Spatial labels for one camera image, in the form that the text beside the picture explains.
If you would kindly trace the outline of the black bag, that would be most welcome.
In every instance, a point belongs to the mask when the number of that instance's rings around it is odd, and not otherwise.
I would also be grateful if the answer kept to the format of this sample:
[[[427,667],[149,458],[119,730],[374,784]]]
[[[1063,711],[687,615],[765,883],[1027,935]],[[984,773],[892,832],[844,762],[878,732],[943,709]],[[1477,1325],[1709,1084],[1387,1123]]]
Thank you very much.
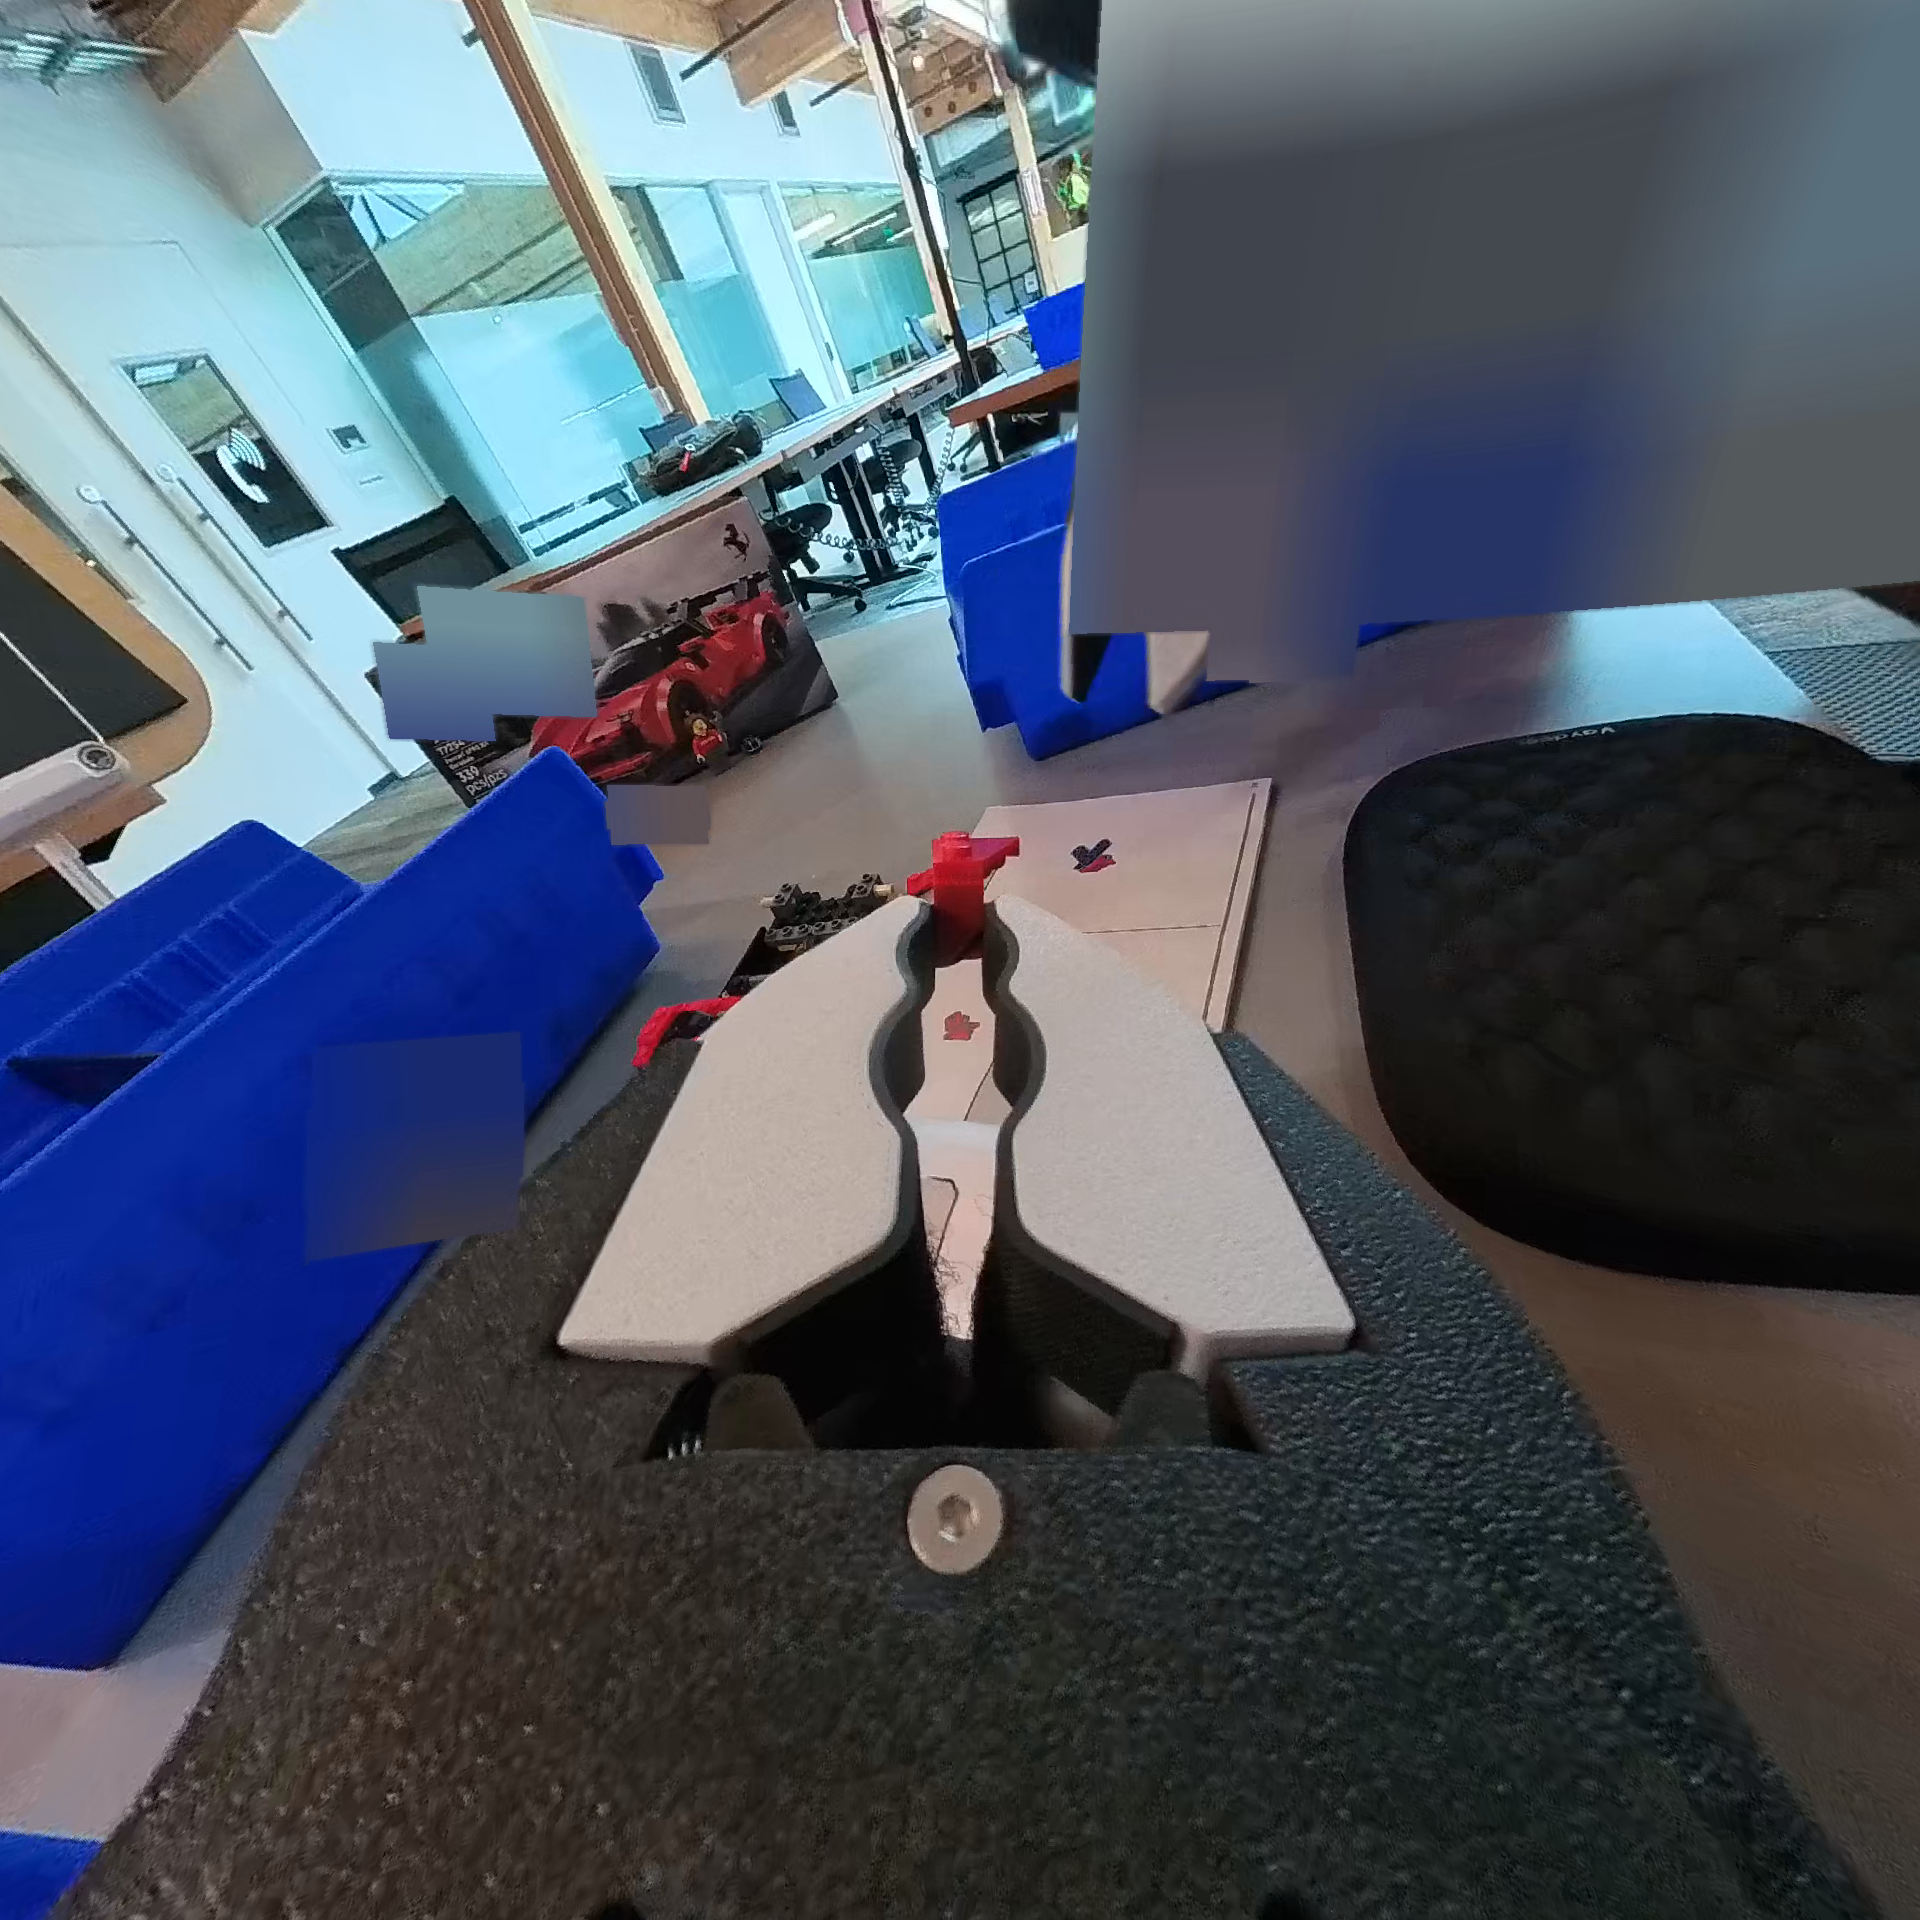
[[[718,472],[730,472],[756,460],[764,450],[760,421],[752,412],[707,423],[672,421],[650,429],[650,450],[628,461],[628,480],[638,495],[672,495],[695,490]]]

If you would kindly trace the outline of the white rolled tube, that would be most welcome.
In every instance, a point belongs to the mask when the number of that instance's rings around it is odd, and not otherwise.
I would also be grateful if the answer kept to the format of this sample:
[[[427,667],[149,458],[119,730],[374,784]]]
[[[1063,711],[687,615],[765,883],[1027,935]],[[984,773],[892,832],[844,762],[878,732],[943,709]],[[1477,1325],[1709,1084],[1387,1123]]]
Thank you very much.
[[[84,847],[160,807],[163,792],[126,755],[86,738],[2,778],[2,853],[51,837]]]

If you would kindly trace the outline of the black light stand pole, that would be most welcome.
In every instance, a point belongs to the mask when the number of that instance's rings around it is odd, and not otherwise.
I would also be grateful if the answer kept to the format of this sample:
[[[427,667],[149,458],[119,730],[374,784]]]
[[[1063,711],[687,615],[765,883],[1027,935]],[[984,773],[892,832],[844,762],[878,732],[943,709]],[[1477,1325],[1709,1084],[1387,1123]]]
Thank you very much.
[[[908,126],[906,115],[906,96],[900,94],[900,80],[896,69],[894,47],[888,40],[888,31],[884,28],[882,14],[876,2],[859,2],[859,47],[867,67],[871,69],[871,83],[876,90],[876,99],[882,103],[886,112],[886,120],[892,126],[896,140],[896,160],[898,160],[898,179],[902,183],[902,203],[912,223],[912,234],[917,239],[917,248],[922,253],[922,268],[927,279],[927,288],[934,296],[939,318],[946,322],[946,336],[957,355],[959,370],[968,373],[968,338],[964,333],[964,322],[959,312],[959,303],[954,290],[954,277],[948,268],[948,256],[943,247],[943,238],[939,231],[938,220],[932,218],[932,203],[927,195],[927,176],[923,170],[922,144],[919,136]]]

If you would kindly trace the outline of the black phone sign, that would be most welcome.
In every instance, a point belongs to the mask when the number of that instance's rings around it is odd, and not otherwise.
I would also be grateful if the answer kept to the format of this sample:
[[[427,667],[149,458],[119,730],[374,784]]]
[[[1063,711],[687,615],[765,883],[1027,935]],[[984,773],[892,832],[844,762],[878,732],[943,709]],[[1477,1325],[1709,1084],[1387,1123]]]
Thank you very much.
[[[208,352],[132,356],[119,368],[258,543],[276,549],[332,530],[332,516]]]

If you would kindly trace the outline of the wood framed black board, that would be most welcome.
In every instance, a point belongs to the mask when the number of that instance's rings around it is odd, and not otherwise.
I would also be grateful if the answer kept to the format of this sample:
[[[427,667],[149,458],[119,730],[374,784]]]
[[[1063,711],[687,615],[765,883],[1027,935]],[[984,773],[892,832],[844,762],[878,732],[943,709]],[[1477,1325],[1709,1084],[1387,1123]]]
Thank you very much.
[[[100,738],[160,792],[208,744],[203,677],[35,499],[4,471],[4,775]],[[106,906],[112,890],[90,853],[112,847],[116,837],[84,847],[51,837],[4,854],[4,886],[58,872],[84,900]]]

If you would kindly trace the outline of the black task stool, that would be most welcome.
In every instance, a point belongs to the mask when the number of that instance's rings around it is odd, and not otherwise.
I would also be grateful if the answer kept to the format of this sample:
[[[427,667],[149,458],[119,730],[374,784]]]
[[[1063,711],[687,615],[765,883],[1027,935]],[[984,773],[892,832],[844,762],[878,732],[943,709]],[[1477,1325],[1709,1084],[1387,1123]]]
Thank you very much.
[[[790,602],[807,611],[811,602],[829,598],[851,604],[854,612],[867,612],[869,594],[859,571],[822,571],[814,558],[814,547],[826,540],[829,526],[831,508],[814,501],[760,516],[760,534]]]

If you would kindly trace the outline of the long white office table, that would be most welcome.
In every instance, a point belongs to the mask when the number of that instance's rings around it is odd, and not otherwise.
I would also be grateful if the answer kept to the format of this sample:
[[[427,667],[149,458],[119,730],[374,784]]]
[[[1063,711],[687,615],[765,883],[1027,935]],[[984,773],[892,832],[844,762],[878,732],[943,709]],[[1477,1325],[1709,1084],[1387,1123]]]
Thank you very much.
[[[915,568],[900,563],[896,540],[879,527],[861,461],[906,434],[917,434],[923,447],[926,421],[946,415],[946,406],[971,396],[976,375],[976,347],[939,352],[852,400],[779,428],[747,461],[679,494],[644,499],[611,526],[576,534],[543,558],[494,576],[487,587],[558,589],[591,564],[658,541],[709,512],[752,508],[759,520],[773,524],[781,515],[775,478],[792,472],[797,483],[826,490],[831,512],[822,541],[840,543],[858,563],[854,571],[805,571],[800,584],[814,592],[836,587],[854,611],[864,611],[882,587],[908,581]]]

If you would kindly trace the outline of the red lego assembly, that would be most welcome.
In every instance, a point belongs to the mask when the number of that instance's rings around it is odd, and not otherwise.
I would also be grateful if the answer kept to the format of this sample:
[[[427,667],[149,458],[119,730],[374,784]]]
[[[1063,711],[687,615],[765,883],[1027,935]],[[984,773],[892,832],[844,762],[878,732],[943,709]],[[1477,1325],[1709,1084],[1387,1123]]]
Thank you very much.
[[[1016,854],[1019,838],[1013,834],[942,832],[930,840],[927,866],[908,876],[902,890],[927,903],[938,967],[957,964],[976,952],[988,883]]]

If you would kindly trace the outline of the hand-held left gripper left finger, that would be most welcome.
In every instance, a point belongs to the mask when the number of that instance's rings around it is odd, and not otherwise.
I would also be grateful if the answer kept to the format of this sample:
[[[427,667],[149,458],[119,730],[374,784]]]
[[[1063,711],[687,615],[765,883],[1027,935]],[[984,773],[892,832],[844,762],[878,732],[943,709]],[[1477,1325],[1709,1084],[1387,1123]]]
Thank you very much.
[[[926,903],[834,933],[699,1037],[559,1323],[591,1359],[718,1362],[896,1258],[923,1258]]]

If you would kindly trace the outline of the instruction booklet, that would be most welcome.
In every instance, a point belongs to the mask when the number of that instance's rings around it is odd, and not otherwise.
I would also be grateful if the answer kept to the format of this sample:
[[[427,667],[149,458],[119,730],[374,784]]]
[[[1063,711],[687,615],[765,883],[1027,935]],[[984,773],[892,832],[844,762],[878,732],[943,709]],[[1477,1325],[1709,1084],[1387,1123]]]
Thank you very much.
[[[1236,994],[1271,788],[1253,780],[989,807],[973,834],[1019,840],[989,896],[1027,899],[1098,938],[1220,1031]],[[943,1328],[968,1340],[1007,1103],[991,1082],[994,1014],[979,959],[943,967],[934,980],[922,1014],[923,1084],[906,1116],[919,1141]]]

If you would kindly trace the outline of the black office chair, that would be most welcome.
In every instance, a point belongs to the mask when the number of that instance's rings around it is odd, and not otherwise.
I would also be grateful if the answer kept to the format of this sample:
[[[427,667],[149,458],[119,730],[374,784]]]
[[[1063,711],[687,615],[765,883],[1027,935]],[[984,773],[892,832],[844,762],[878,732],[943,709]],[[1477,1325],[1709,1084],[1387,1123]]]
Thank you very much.
[[[423,587],[484,587],[516,564],[455,495],[386,532],[333,547],[332,558],[397,628],[419,619]]]

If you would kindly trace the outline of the black honeycomb wrist rest pad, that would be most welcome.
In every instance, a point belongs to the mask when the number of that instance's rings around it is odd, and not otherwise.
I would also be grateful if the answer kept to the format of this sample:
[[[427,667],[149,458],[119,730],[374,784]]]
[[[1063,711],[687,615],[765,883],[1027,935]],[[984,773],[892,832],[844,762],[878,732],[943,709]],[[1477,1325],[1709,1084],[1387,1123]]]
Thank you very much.
[[[1747,712],[1488,741],[1373,784],[1342,886],[1379,1109],[1459,1212],[1916,1294],[1916,765]]]

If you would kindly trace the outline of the wooden edge table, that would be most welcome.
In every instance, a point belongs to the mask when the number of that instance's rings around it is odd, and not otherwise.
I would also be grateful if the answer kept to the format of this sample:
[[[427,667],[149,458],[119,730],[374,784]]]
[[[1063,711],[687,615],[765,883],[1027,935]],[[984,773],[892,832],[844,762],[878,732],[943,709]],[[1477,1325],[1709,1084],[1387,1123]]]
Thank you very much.
[[[951,424],[979,424],[1019,412],[1074,414],[1080,363],[1072,359],[1058,368],[1029,368],[999,375],[946,406]]]

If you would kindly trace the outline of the partly built lego car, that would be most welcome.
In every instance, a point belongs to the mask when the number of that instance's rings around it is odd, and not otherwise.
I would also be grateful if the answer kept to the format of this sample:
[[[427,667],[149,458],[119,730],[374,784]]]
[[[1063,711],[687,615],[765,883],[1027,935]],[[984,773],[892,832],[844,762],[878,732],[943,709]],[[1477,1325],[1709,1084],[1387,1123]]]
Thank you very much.
[[[749,948],[735,963],[719,994],[684,998],[647,1014],[636,1037],[631,1066],[644,1069],[658,1056],[660,1046],[679,1040],[696,1040],[719,1014],[739,1005],[765,978],[818,948],[839,931],[864,922],[894,899],[898,899],[898,890],[874,872],[861,876],[839,896],[822,896],[788,883],[775,896],[760,899],[759,906],[765,909],[765,925],[755,933]]]

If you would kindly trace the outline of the lego set box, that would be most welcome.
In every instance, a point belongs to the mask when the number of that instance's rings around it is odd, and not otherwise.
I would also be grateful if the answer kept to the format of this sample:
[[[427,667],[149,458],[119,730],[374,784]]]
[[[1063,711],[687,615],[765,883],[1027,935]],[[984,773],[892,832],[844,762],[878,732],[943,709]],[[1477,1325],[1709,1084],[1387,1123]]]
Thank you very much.
[[[598,787],[679,784],[836,699],[752,508],[709,512],[541,592],[584,606],[595,715],[499,718],[491,738],[423,741],[464,804],[549,749]]]

